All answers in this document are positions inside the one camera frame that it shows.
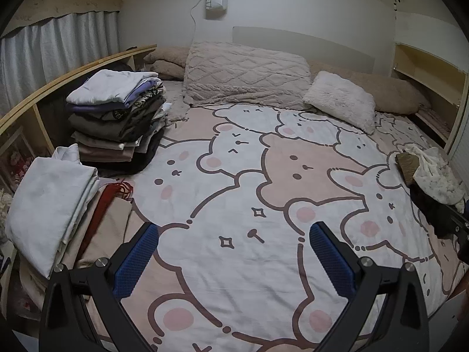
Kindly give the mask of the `cream floral dress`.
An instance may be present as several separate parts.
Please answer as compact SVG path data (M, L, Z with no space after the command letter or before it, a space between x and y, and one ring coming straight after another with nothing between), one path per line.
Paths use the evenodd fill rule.
M456 177L439 148L423 150L417 144L407 144L404 151L417 157L419 166L412 178L426 195L450 206L463 201L466 194L463 182Z

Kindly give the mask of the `tall folded clothes stack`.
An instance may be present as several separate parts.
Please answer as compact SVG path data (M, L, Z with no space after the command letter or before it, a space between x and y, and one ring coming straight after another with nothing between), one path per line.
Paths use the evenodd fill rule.
M102 69L66 98L80 160L106 177L134 175L153 160L171 104L156 72Z

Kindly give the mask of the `beige folded garment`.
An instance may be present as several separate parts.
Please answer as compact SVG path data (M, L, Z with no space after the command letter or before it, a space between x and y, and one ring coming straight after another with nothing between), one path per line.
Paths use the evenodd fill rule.
M113 255L124 242L131 210L130 201L117 197L107 208L103 202L96 206L80 244L75 267L88 267L99 258Z

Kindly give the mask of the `white folded cloth pile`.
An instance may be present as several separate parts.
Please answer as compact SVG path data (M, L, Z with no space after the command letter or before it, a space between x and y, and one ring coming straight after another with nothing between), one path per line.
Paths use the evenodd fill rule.
M98 188L97 169L81 163L77 144L29 166L13 195L6 235L43 277L63 257Z

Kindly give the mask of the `red folded garment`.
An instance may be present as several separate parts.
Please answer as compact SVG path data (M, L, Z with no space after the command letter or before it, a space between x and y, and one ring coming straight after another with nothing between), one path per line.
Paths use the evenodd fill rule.
M90 224L84 234L84 239L81 242L77 258L81 258L84 255L85 250L91 243L91 239L94 237L98 230L100 223L102 222L107 209L112 204L115 198L129 200L133 195L133 186L126 181L121 181L113 184L106 185L102 194L98 199L93 216L91 217Z

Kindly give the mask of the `olive brown garment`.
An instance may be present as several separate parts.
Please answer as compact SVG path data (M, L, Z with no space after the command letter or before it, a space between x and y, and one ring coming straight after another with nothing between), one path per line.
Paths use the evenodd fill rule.
M397 168L407 187L414 182L413 176L420 166L419 158L407 152L398 153L395 157Z

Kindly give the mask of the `wooden bedside shelf left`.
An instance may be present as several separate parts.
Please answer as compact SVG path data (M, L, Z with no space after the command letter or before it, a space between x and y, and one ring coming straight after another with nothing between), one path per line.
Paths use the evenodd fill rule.
M120 177L140 172L152 160L164 134L164 112L149 124L138 139L124 149L100 149L98 139L80 135L70 126L66 98L95 73L103 70L141 71L144 57L154 45L131 48L80 66L33 92L1 117L1 190L13 195L36 157L50 157L60 146L76 143L79 159L95 167L102 177Z

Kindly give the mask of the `wooden bedside shelf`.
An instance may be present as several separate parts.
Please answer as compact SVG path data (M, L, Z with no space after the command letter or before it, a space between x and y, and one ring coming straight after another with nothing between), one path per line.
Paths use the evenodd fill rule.
M80 135L70 126L66 98L95 73L103 70L141 71L144 57L154 45L131 48L80 66L33 92L1 117L1 190L13 195L36 157L50 157L60 146L76 143L79 159L95 167L102 177L120 177L140 172L152 160L164 134L164 112L149 124L138 139L124 149L100 149L98 139Z
M468 103L468 73L419 48L397 43L393 73L423 94L429 106L411 115L445 152L453 146Z

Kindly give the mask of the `bear pattern bed sheet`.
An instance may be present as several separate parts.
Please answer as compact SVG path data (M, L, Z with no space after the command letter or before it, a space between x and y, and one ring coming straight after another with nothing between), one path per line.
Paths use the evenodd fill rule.
M308 241L317 221L379 265L415 265L434 313L467 271L412 203L395 165L429 142L408 119L377 114L368 135L305 111L193 108L131 176L128 226L160 238L123 300L154 351L311 351L339 317Z

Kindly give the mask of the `long beige bolster pillow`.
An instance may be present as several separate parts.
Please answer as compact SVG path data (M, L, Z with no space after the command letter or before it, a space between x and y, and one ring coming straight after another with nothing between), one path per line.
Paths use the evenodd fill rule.
M420 109L429 109L429 100L410 82L383 75L354 72L352 70L309 60L314 79L320 71L339 75L360 86L374 97L376 111L391 114L415 114Z

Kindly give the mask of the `small fluffy white pillow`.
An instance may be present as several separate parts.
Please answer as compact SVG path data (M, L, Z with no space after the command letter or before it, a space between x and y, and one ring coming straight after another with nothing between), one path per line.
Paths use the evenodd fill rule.
M320 71L303 97L303 103L367 134L375 130L373 95L337 74Z

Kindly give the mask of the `wooden bedside shelf right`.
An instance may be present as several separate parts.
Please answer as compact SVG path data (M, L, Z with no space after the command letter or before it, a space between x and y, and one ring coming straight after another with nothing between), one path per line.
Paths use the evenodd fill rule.
M468 103L468 73L419 48L397 43L393 73L423 94L429 106L411 115L445 152L453 146Z

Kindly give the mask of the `grey pleated curtain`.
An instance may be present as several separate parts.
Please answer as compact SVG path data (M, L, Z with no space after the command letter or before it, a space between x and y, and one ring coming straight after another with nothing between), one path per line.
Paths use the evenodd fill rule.
M1 114L54 79L119 52L116 12L71 13L1 39Z

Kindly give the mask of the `brown pillow at headboard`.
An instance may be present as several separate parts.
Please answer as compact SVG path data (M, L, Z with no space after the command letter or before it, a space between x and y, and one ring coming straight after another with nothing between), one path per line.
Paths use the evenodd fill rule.
M189 48L186 47L156 47L143 58L144 68L156 72L162 80L182 81L188 53Z

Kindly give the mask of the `white headboard panel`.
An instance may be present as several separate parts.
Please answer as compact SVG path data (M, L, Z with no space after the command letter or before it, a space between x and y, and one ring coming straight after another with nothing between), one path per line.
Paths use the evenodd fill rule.
M287 30L234 26L232 41L236 44L265 48L303 56L306 60L372 73L374 57L330 40Z

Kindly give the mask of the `large quilted beige pillow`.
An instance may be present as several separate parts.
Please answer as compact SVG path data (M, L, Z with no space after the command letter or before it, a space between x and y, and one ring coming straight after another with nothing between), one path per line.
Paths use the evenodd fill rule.
M252 103L302 110L312 84L304 57L228 42L197 42L188 52L183 98L191 106Z

